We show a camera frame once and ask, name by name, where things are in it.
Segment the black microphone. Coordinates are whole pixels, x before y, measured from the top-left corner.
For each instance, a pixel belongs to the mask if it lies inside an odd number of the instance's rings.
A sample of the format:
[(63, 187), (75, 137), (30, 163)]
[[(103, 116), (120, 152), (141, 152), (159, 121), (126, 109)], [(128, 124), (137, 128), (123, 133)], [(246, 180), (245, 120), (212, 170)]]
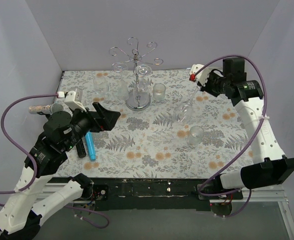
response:
[(85, 146), (83, 143), (83, 140), (79, 140), (79, 142), (76, 144), (76, 150), (79, 158), (84, 158), (87, 154), (85, 151)]

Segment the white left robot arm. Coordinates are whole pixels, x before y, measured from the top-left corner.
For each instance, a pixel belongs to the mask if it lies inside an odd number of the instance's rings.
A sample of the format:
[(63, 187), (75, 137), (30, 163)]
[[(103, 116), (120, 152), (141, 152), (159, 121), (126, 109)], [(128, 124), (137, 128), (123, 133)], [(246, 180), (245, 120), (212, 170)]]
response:
[(120, 113), (93, 103), (95, 111), (74, 109), (47, 116), (44, 131), (28, 154), (14, 193), (0, 211), (1, 240), (31, 240), (42, 224), (69, 202), (88, 200), (93, 195), (92, 180), (80, 173), (69, 178), (59, 191), (41, 202), (38, 195), (52, 179), (69, 152), (88, 133), (111, 131)]

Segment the ribbed stemmed wine glass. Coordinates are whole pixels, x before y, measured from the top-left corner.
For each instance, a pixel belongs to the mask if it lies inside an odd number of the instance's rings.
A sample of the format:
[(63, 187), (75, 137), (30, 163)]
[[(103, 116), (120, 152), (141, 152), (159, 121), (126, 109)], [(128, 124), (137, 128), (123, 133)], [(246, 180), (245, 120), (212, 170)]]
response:
[(127, 84), (123, 79), (123, 73), (127, 70), (128, 66), (125, 63), (118, 62), (113, 65), (113, 71), (120, 75), (120, 81), (118, 86), (118, 98), (122, 101), (126, 101), (129, 98), (129, 90)]

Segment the black base frame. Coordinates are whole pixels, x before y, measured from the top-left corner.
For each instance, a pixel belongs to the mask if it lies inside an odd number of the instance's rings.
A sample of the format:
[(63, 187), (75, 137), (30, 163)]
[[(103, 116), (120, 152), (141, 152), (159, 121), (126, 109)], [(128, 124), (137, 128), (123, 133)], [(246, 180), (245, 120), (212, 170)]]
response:
[(210, 211), (210, 198), (197, 194), (203, 179), (93, 178), (94, 195), (74, 198), (74, 204), (91, 203), (96, 211), (186, 210)]

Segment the clear wine glass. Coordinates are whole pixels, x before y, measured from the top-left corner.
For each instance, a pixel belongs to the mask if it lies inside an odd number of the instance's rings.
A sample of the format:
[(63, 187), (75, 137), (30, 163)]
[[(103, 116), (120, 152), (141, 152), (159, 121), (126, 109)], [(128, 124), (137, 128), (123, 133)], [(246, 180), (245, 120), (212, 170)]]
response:
[(172, 119), (180, 125), (187, 124), (193, 115), (193, 99), (195, 95), (201, 90), (200, 86), (196, 87), (196, 90), (190, 96), (187, 101), (180, 103), (173, 113)]
[(96, 94), (104, 96), (109, 91), (109, 85), (106, 78), (101, 76), (95, 76), (93, 79), (93, 88)]
[(146, 83), (147, 77), (152, 73), (150, 66), (141, 64), (134, 69), (135, 76), (138, 78), (135, 87), (135, 98), (137, 101), (142, 101), (144, 96), (149, 95), (148, 84)]

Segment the short glass front right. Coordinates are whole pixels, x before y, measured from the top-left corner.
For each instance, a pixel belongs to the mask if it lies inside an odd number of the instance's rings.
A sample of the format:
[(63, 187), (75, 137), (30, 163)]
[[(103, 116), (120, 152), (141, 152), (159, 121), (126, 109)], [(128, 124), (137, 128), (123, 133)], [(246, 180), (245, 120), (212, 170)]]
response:
[(193, 126), (187, 138), (187, 144), (190, 147), (196, 147), (199, 145), (204, 137), (204, 130), (200, 126)]

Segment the chrome wine glass rack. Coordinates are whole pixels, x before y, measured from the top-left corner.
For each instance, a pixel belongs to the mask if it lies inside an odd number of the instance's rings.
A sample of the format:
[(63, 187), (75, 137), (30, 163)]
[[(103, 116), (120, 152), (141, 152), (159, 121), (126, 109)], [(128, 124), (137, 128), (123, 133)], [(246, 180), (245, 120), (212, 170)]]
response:
[(136, 37), (127, 39), (127, 44), (132, 47), (131, 53), (126, 53), (121, 48), (114, 46), (109, 49), (109, 55), (115, 57), (118, 53), (124, 54), (128, 57), (127, 61), (118, 61), (113, 65), (123, 66), (124, 64), (133, 64), (133, 74), (135, 77), (135, 84), (132, 90), (129, 91), (128, 99), (125, 100), (126, 106), (136, 112), (146, 110), (151, 104), (151, 93), (147, 89), (146, 80), (152, 73), (152, 66), (159, 66), (163, 64), (163, 59), (155, 58), (153, 62), (146, 62), (143, 57), (153, 52), (158, 44), (154, 41), (149, 42), (146, 48), (149, 49), (145, 54), (139, 53), (139, 40)]

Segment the glitter silver microphone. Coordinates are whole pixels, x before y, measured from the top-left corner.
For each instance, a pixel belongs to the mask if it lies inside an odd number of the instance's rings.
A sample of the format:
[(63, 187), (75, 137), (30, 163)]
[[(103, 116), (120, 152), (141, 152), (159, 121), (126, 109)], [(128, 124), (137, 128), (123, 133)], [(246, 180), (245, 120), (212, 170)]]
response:
[(29, 107), (29, 113), (32, 115), (51, 115), (56, 112), (63, 111), (63, 105), (59, 103), (54, 103), (51, 105), (34, 105)]

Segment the ribbed short glass near rack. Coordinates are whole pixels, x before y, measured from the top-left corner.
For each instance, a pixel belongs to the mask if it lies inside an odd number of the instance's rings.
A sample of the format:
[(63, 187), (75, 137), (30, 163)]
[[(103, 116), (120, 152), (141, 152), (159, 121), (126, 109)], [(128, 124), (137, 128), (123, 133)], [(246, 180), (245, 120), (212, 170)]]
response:
[(155, 101), (162, 101), (165, 99), (166, 87), (162, 83), (157, 83), (153, 87), (153, 98)]

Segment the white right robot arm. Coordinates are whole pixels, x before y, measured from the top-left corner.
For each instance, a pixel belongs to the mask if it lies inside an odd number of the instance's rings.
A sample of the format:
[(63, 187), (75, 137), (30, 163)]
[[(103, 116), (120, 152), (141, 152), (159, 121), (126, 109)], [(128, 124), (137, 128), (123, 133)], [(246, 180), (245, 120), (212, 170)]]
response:
[(200, 90), (214, 97), (225, 95), (239, 114), (249, 138), (245, 147), (226, 165), (232, 165), (246, 150), (253, 152), (253, 164), (238, 171), (224, 173), (222, 168), (198, 188), (206, 197), (226, 198), (239, 189), (249, 190), (280, 185), (294, 171), (294, 158), (289, 158), (278, 144), (269, 118), (266, 115), (267, 94), (264, 81), (247, 80), (245, 62), (256, 70), (256, 65), (241, 55), (221, 57), (223, 70), (215, 70), (202, 77), (205, 66), (194, 64), (190, 70), (190, 81), (196, 82)]

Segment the floral table cloth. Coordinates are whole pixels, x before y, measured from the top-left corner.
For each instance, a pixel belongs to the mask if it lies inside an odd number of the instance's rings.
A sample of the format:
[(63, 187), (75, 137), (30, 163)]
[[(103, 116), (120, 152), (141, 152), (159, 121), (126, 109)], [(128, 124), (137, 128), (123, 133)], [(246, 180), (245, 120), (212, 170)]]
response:
[[(95, 93), (95, 76), (106, 78), (106, 95)], [(194, 92), (186, 70), (155, 70), (147, 84), (164, 84), (166, 96), (163, 101), (152, 101), (144, 111), (132, 111), (118, 99), (118, 79), (119, 74), (113, 71), (66, 71), (62, 76), (59, 90), (80, 88), (84, 106), (90, 108), (93, 102), (99, 102), (121, 116), (112, 131), (93, 134), (95, 161), (79, 158), (72, 149), (55, 177), (83, 173), (92, 178), (207, 179), (220, 169), (233, 172), (252, 164), (253, 152), (248, 149), (226, 167), (246, 145), (248, 136), (225, 96), (198, 92), (193, 99), (191, 120), (180, 125), (172, 119), (174, 109)], [(196, 147), (187, 144), (193, 126), (204, 130)]]

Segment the blue microphone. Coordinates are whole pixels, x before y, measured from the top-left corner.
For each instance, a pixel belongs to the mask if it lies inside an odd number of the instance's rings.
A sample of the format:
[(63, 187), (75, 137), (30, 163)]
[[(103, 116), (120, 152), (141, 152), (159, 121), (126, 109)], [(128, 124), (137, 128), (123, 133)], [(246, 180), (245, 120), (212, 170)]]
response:
[(95, 146), (94, 141), (91, 132), (87, 132), (85, 135), (85, 141), (88, 149), (88, 155), (91, 161), (96, 160), (96, 152), (95, 152)]

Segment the clear wine glass back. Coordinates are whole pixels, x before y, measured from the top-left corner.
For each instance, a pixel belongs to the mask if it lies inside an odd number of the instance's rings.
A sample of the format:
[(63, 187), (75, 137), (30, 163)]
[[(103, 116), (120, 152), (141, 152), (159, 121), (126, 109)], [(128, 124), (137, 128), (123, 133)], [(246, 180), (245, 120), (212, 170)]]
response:
[(109, 85), (106, 78), (101, 76), (95, 76), (93, 79), (93, 88), (96, 94), (104, 96), (109, 91)]

